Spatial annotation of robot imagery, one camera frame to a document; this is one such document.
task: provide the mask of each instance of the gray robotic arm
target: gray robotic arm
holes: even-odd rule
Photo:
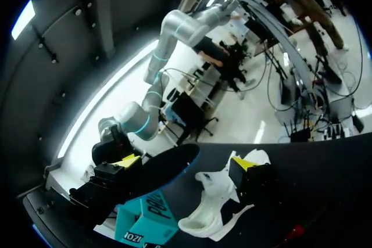
[[[250,0],[248,2],[254,8],[252,12],[282,43],[305,86],[310,86],[306,65],[277,20],[267,13],[259,3]],[[133,132],[145,141],[153,139],[158,134],[160,104],[164,89],[169,82],[169,77],[165,73],[160,74],[160,70],[167,64],[177,41],[179,40],[190,47],[195,46],[210,30],[226,24],[230,20],[231,13],[238,6],[239,2],[237,0],[228,0],[223,5],[213,5],[199,13],[195,18],[180,10],[169,12],[163,19],[159,42],[145,73],[144,81],[152,86],[146,93],[142,105],[131,102],[119,115],[102,119],[98,124],[101,141],[112,139],[109,129],[112,125],[117,125],[126,133]]]
[[[195,19],[179,10],[173,10],[163,19],[160,38],[155,48],[144,81],[152,86],[139,105],[130,102],[120,114],[102,119],[98,124],[101,141],[112,139],[110,126],[117,125],[124,132],[133,132],[145,141],[158,134],[159,110],[164,89],[169,77],[160,70],[167,64],[177,41],[193,47],[217,25],[226,24],[230,14],[238,6],[231,2],[227,6],[215,5],[203,11]]]
[[[226,6],[215,5],[198,14],[196,18],[180,10],[169,12],[163,19],[159,43],[151,57],[144,81],[153,83],[160,69],[167,64],[178,40],[187,46],[195,46],[210,30],[226,24],[237,6],[236,1]]]

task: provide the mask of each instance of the black table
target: black table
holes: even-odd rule
[[[263,149],[281,179],[296,187],[311,203],[330,201],[334,207],[313,226],[302,247],[335,247],[360,239],[367,227],[359,217],[371,217],[368,190],[372,186],[370,135],[349,139],[292,144],[234,145],[198,143],[201,155],[181,177],[163,189],[176,219],[189,216],[201,200],[201,183],[194,176],[199,171],[220,171],[232,150],[242,157],[254,149]],[[248,210],[233,230],[221,241],[195,238],[178,232],[167,247],[274,247],[278,230],[275,220],[256,208]]]

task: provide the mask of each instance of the cable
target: cable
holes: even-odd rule
[[[167,128],[173,135],[176,136],[177,139],[179,139],[179,137],[177,136],[177,134],[167,126],[167,124],[165,124],[164,120],[161,120],[161,122],[164,124],[165,128]]]
[[[357,107],[357,106],[355,105],[355,103],[354,103],[354,107],[357,108],[358,110],[365,110],[365,109],[368,109],[370,106],[372,106],[372,102],[371,102],[368,106],[366,106],[366,107],[364,107],[364,108]]]
[[[176,68],[167,68],[167,69],[164,70],[164,72],[167,72],[167,73],[169,74],[169,72],[168,72],[169,70],[174,70],[174,71],[180,72],[180,73],[182,73],[184,76],[187,76],[187,77],[196,78],[197,81],[200,81],[200,82],[202,82],[202,83],[204,83],[204,84],[207,84],[207,85],[209,85],[209,86],[211,86],[211,87],[214,87],[213,84],[210,84],[210,83],[208,83],[208,82],[206,82],[206,81],[203,81],[203,80],[201,80],[200,78],[198,78],[198,77],[196,77],[196,76],[193,76],[193,75],[191,75],[191,74],[188,74],[188,73],[183,72],[183,71],[181,71],[181,70],[179,70],[179,69],[176,69]],[[241,91],[241,92],[246,92],[246,91],[251,91],[251,90],[257,88],[257,87],[260,85],[260,83],[262,82],[263,77],[264,77],[264,75],[265,75],[265,72],[266,72],[266,63],[265,63],[265,65],[264,65],[263,73],[262,73],[262,76],[261,76],[259,82],[258,82],[254,87],[252,87],[252,88],[248,88],[248,89],[240,90],[240,91]],[[228,89],[221,89],[221,90],[222,90],[222,91],[226,91],[226,92],[235,92],[235,91],[233,91],[233,90],[228,90]]]
[[[281,110],[281,109],[278,109],[276,108],[273,103],[271,102],[271,99],[270,99],[270,93],[269,93],[269,85],[270,85],[270,77],[271,77],[271,71],[273,69],[273,59],[271,57],[269,57],[270,61],[271,61],[271,64],[270,64],[270,70],[269,70],[269,76],[267,78],[267,89],[266,89],[266,93],[267,93],[267,100],[269,101],[270,103],[270,106],[274,109],[274,110],[277,110],[278,112],[286,112],[288,110],[290,110],[291,108],[293,108],[293,106],[300,100],[300,98],[298,98],[290,107],[284,109],[284,110]]]
[[[260,13],[261,16],[263,16],[265,19],[269,20],[269,19],[266,17],[266,15],[264,15],[261,11],[257,10],[257,9],[254,8],[254,7],[251,7],[251,8],[254,9],[256,12]],[[360,57],[361,57],[361,58],[360,58],[360,60],[361,60],[361,66],[360,66],[360,77],[359,77],[359,81],[358,81],[357,87],[356,87],[356,88],[354,89],[354,91],[353,91],[352,93],[350,93],[349,95],[341,95],[341,94],[335,92],[333,89],[331,89],[331,88],[325,86],[328,90],[330,90],[330,91],[333,92],[334,94],[336,94],[336,95],[338,95],[338,96],[341,96],[341,97],[344,97],[344,98],[347,98],[347,97],[353,95],[353,94],[358,90],[359,85],[360,85],[360,82],[362,81],[362,74],[363,74],[363,47],[362,47],[362,40],[360,39],[360,31],[359,31],[359,29],[358,29],[358,27],[357,27],[357,23],[356,23],[356,20],[355,20],[355,19],[354,19],[354,22],[355,22],[355,26],[356,26],[356,30],[357,30],[357,34],[358,34],[358,38],[359,38]],[[275,28],[276,30],[280,31],[278,27],[276,27],[275,25],[273,25],[273,26],[274,26],[274,28]]]
[[[353,85],[348,85],[348,84],[346,84],[346,81],[345,81],[346,86],[349,88],[349,90],[351,90],[351,89],[354,87],[354,85],[356,85],[356,77],[355,77],[355,76],[353,75],[353,73],[351,73],[350,71],[344,71],[344,72],[342,73],[342,75],[344,75],[344,74],[346,74],[346,73],[350,74],[350,75],[353,77],[353,79],[354,79],[354,81],[353,81]]]
[[[347,97],[350,97],[352,96],[359,88],[360,86],[360,83],[362,81],[362,75],[363,75],[363,47],[362,47],[362,39],[360,39],[360,31],[359,31],[359,28],[357,26],[357,23],[356,23],[356,20],[354,19],[354,22],[355,22],[355,26],[356,26],[356,31],[358,33],[358,39],[359,39],[359,47],[360,47],[360,75],[359,75],[359,81],[357,83],[357,86],[356,88],[353,90],[353,92],[351,92],[350,94],[348,95],[342,95],[342,94],[339,94],[337,92],[335,92],[332,88],[329,88],[328,86],[325,85],[325,87],[331,91],[332,93],[340,96],[340,97],[344,97],[344,98],[347,98]]]
[[[286,143],[286,142],[280,142],[281,139],[284,139],[284,138],[288,138],[289,139],[289,136],[281,136],[280,138],[278,138],[278,143]]]

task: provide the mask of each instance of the black cable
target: black cable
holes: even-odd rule
[[[357,107],[355,104],[354,104],[354,107],[357,108],[358,110],[365,110],[365,109],[369,108],[371,105],[372,105],[372,102],[364,108]]]
[[[264,15],[263,13],[261,13],[261,11],[255,9],[254,7],[253,7],[253,9],[254,9],[257,13],[260,13],[261,16],[263,16],[265,19],[269,20],[269,19],[266,17],[266,15]],[[355,22],[355,26],[356,26],[356,30],[357,30],[358,38],[359,38],[360,60],[361,60],[361,66],[360,66],[360,77],[359,77],[358,85],[357,85],[357,87],[355,88],[355,90],[354,90],[352,93],[350,93],[349,95],[342,95],[342,94],[339,94],[339,93],[335,92],[333,89],[331,89],[331,88],[325,86],[329,91],[333,92],[334,94],[336,94],[336,95],[338,95],[338,96],[344,97],[344,98],[347,98],[347,97],[349,97],[349,96],[352,96],[352,95],[353,95],[353,94],[358,90],[359,85],[360,85],[360,82],[362,81],[362,74],[363,74],[363,47],[362,47],[362,40],[360,39],[360,32],[359,32],[359,29],[358,29],[358,26],[357,26],[357,23],[356,23],[356,20],[355,20],[355,19],[354,19],[354,22]],[[278,30],[279,32],[281,32],[281,31],[279,30],[279,28],[276,27],[275,25],[274,25],[274,28],[275,28],[276,30]]]
[[[169,128],[169,127],[167,126],[167,124],[165,124],[165,122],[164,122],[163,120],[161,120],[161,122],[164,124],[165,128],[168,128],[168,130],[171,131],[171,133],[172,133],[173,135],[176,136],[177,139],[180,139],[180,138],[177,136],[177,134],[176,134],[176,133],[175,133],[171,128]]]
[[[280,142],[280,140],[283,138],[289,138],[289,136],[281,136],[280,138],[278,138],[278,143],[286,143],[286,142]]]
[[[300,100],[300,98],[298,98],[290,107],[284,109],[284,110],[280,110],[278,108],[276,108],[273,103],[271,102],[271,99],[270,99],[270,94],[269,94],[269,85],[270,85],[270,77],[271,77],[271,71],[273,69],[273,59],[271,57],[269,57],[270,61],[271,61],[271,65],[270,65],[270,70],[269,70],[269,76],[267,78],[267,89],[266,89],[266,93],[267,93],[267,100],[269,101],[270,103],[270,106],[274,109],[274,110],[277,110],[278,112],[286,112],[287,110],[290,110],[291,108],[293,108],[293,106]]]
[[[336,94],[336,95],[338,95],[338,96],[340,96],[340,97],[344,97],[344,98],[347,98],[347,97],[352,96],[352,95],[353,95],[353,94],[358,90],[358,88],[359,88],[359,86],[360,86],[360,83],[361,83],[361,81],[362,81],[362,75],[363,75],[363,47],[362,47],[362,39],[360,39],[360,32],[359,32],[359,28],[358,28],[358,26],[357,26],[357,23],[356,23],[356,20],[355,20],[355,19],[354,19],[354,22],[355,22],[356,31],[357,31],[357,33],[358,33],[359,47],[360,47],[360,75],[359,75],[359,81],[358,81],[358,84],[357,84],[356,88],[354,89],[354,91],[351,92],[351,93],[348,94],[348,95],[342,95],[342,94],[339,94],[339,93],[335,92],[332,88],[329,88],[328,86],[326,86],[326,85],[324,84],[324,86],[325,86],[329,91],[331,91],[332,93],[334,93],[334,94]]]
[[[191,74],[189,74],[189,73],[183,72],[183,71],[181,71],[181,70],[179,70],[179,69],[176,69],[176,68],[167,68],[167,69],[165,69],[164,72],[167,72],[167,73],[168,73],[168,70],[174,70],[174,71],[177,71],[177,72],[180,72],[180,73],[184,74],[185,76],[188,76],[188,77],[191,77],[191,78],[196,78],[197,81],[199,80],[200,82],[202,82],[202,83],[204,83],[204,84],[207,84],[207,85],[209,85],[209,86],[211,86],[211,87],[214,87],[214,86],[215,86],[215,85],[213,85],[213,84],[210,84],[210,83],[208,83],[208,82],[206,82],[206,81],[201,80],[200,78],[198,78],[198,77],[196,77],[196,76],[193,76],[193,75],[191,75]],[[264,65],[263,73],[262,73],[262,76],[261,76],[259,82],[258,82],[254,87],[252,87],[252,88],[248,88],[248,89],[245,89],[245,90],[240,90],[240,92],[251,91],[251,90],[257,88],[257,87],[260,85],[260,83],[262,82],[263,77],[264,77],[264,75],[265,75],[265,72],[266,72],[266,63],[265,63],[265,65]],[[228,90],[228,89],[221,89],[221,90],[222,90],[222,91],[226,91],[226,92],[235,92],[235,91],[233,91],[233,90]]]

